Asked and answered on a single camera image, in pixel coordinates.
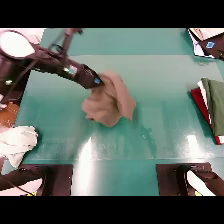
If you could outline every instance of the brown cloth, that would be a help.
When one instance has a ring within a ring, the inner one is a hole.
[[[87,118],[108,127],[114,126],[122,116],[132,120],[136,102],[122,79],[112,71],[105,71],[99,76],[105,85],[92,89],[91,96],[82,104]]]

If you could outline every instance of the teal tabletop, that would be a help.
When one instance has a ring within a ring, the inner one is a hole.
[[[42,45],[61,31],[47,29]],[[122,77],[137,103],[133,121],[107,128],[87,120],[81,105],[90,91],[34,71],[16,122],[39,132],[24,163],[74,164],[72,195],[159,195],[157,163],[211,162],[224,178],[224,146],[189,93],[202,77],[222,81],[224,65],[194,56],[186,29],[86,28],[69,55]]]

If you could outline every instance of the table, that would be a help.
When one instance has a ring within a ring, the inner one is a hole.
[[[47,29],[42,45],[60,31]],[[223,80],[224,65],[193,56],[185,29],[86,29],[69,55],[121,75],[137,102],[133,122],[106,128],[86,120],[89,91],[34,71],[16,125],[33,125],[40,138],[24,163],[74,164],[72,195],[158,195],[157,163],[210,162],[224,178],[224,146],[189,94],[202,77]]]

